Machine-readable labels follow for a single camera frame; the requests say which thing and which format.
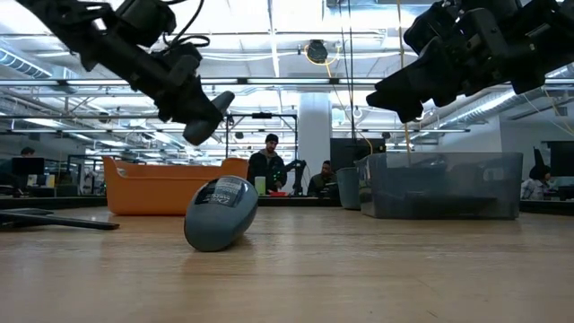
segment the table surface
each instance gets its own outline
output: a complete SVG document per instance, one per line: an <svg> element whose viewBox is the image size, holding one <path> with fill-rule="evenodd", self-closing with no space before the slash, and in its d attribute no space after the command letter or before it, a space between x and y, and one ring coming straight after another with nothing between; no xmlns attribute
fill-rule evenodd
<svg viewBox="0 0 574 323"><path fill-rule="evenodd" d="M105 208L58 215L108 220ZM260 208L235 248L194 251L183 218L117 231L0 232L12 322L571 322L574 218L377 220Z"/></svg>

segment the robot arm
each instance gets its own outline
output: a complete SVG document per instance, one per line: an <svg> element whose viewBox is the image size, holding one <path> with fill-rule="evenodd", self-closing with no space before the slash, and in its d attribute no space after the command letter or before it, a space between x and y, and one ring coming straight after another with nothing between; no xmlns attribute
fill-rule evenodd
<svg viewBox="0 0 574 323"><path fill-rule="evenodd" d="M547 73L574 61L574 0L439 1L404 42L419 58L377 83L367 102L406 123L430 99L443 107L505 82L516 94L544 85Z"/></svg>
<svg viewBox="0 0 574 323"><path fill-rule="evenodd" d="M295 196L303 195L303 186L301 182L303 181L303 171L307 167L306 161L294 160L287 165L283 166L280 170L274 172L274 178L285 178L287 179L287 173L291 170L295 170L295 181L293 183L293 190Z"/></svg>
<svg viewBox="0 0 574 323"><path fill-rule="evenodd" d="M178 38L151 54L140 48L151 47L161 35L175 30L175 15L166 2L126 0L114 12L107 3L17 1L80 55L86 71L97 64L106 66L132 89L152 98L163 122L185 124L183 136L191 144L209 138L235 98L224 92L209 101L196 74L202 57L194 44ZM100 29L96 21L103 22L105 28Z"/></svg>

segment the trash can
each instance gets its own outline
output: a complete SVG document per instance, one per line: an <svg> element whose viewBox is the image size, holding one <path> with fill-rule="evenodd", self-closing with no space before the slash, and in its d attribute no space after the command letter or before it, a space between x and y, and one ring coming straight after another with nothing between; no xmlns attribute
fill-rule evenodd
<svg viewBox="0 0 574 323"><path fill-rule="evenodd" d="M356 167L347 167L337 172L337 185L341 205L347 210L361 210L359 201L359 174Z"/></svg>

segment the orange bin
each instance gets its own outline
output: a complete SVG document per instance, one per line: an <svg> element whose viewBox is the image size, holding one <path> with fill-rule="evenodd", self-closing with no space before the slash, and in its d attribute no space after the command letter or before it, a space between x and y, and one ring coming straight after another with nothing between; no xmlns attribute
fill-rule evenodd
<svg viewBox="0 0 574 323"><path fill-rule="evenodd" d="M248 161L228 158L222 166L137 165L104 157L108 208L118 215L185 215L194 194L222 175L243 179Z"/></svg>

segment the person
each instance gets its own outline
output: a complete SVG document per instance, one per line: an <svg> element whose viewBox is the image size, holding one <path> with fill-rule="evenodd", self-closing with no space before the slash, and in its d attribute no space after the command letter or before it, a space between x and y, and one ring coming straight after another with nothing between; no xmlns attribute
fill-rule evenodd
<svg viewBox="0 0 574 323"><path fill-rule="evenodd" d="M20 156L22 158L32 157L34 156L34 153L36 153L36 151L33 148L25 147L20 151ZM26 180L12 173L12 164L12 158L0 164L0 183L2 185L12 186L13 195L21 196L22 189L24 189L22 187L22 183L25 183Z"/></svg>
<svg viewBox="0 0 574 323"><path fill-rule="evenodd" d="M311 178L309 182L309 188L307 188L308 196L318 196L323 189L325 189L326 184L336 183L337 178L331 169L330 161L323 161L323 166L321 167L321 172Z"/></svg>
<svg viewBox="0 0 574 323"><path fill-rule="evenodd" d="M287 174L283 171L285 164L275 149L279 137L269 134L265 138L265 149L249 157L248 182L255 186L256 177L265 177L265 190L277 192L287 182Z"/></svg>
<svg viewBox="0 0 574 323"><path fill-rule="evenodd" d="M520 186L520 199L531 201L544 200L544 192L550 189L550 167L534 166L528 174L529 179Z"/></svg>

